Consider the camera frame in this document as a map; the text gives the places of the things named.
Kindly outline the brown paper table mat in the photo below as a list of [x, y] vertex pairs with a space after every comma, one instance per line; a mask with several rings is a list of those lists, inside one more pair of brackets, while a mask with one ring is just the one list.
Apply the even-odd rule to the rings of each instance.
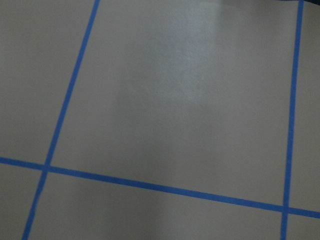
[[3, 0], [3, 240], [317, 240], [317, 0]]

